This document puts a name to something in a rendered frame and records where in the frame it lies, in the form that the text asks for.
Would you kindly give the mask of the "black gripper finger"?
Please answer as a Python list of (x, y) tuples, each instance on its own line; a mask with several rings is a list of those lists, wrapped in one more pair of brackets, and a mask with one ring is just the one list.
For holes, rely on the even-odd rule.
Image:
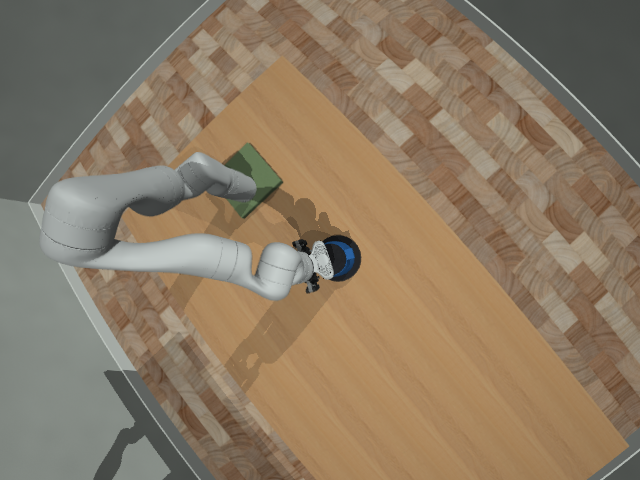
[[(317, 278), (317, 279), (316, 279), (316, 278)], [(319, 280), (318, 280), (319, 278), (320, 278), (320, 277), (319, 277), (319, 276), (317, 276), (317, 274), (315, 273), (315, 275), (314, 275), (314, 277), (313, 277), (313, 279), (312, 279), (312, 282), (307, 281), (307, 287), (306, 287), (306, 288), (307, 288), (307, 289), (306, 289), (306, 293), (307, 293), (307, 294), (308, 294), (308, 293), (311, 293), (311, 292), (315, 292), (315, 291), (317, 291), (317, 290), (320, 288), (319, 284), (317, 284), (317, 282), (319, 281)]]
[(306, 247), (307, 242), (306, 240), (300, 239), (297, 241), (292, 242), (293, 246), (295, 246), (295, 248), (297, 248), (298, 251), (304, 250), (305, 252), (311, 254), (311, 251), (309, 247)]

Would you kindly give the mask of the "blue kettle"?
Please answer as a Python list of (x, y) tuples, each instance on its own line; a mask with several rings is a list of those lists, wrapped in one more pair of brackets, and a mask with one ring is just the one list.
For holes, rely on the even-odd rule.
[(324, 244), (333, 267), (334, 277), (349, 272), (354, 264), (355, 256), (353, 249), (346, 243), (338, 241), (331, 241)]

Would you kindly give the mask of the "black round disk with center stud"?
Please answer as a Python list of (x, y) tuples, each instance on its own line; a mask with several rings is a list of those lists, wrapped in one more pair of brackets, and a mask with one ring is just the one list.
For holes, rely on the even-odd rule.
[(327, 243), (327, 242), (331, 242), (331, 241), (338, 241), (338, 242), (343, 242), (346, 243), (348, 246), (350, 246), (350, 248), (353, 249), (354, 255), (355, 255), (355, 259), (354, 259), (354, 264), (353, 267), (351, 268), (351, 270), (341, 276), (338, 277), (333, 277), (332, 279), (329, 279), (331, 281), (335, 281), (335, 282), (341, 282), (341, 281), (345, 281), (350, 279), (351, 277), (353, 277), (356, 272), (358, 271), (360, 264), (361, 264), (361, 252), (359, 247), (357, 246), (357, 244), (351, 240), (350, 238), (346, 237), (346, 236), (342, 236), (342, 235), (334, 235), (334, 236), (330, 236), (326, 239), (324, 239), (322, 242), (323, 243)]

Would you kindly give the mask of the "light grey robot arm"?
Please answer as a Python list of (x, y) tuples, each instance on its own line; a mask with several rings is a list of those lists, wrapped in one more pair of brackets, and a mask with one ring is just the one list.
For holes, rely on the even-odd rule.
[(326, 280), (333, 278), (322, 241), (314, 242), (310, 255), (284, 243), (270, 243), (252, 275), (250, 247), (227, 238), (195, 233), (147, 243), (115, 239), (126, 208), (157, 216), (205, 191), (248, 202), (256, 194), (256, 183), (202, 152), (175, 170), (153, 166), (64, 179), (48, 193), (40, 248), (50, 259), (69, 266), (199, 276), (242, 286), (271, 301), (287, 297), (292, 285), (308, 281), (313, 272)]

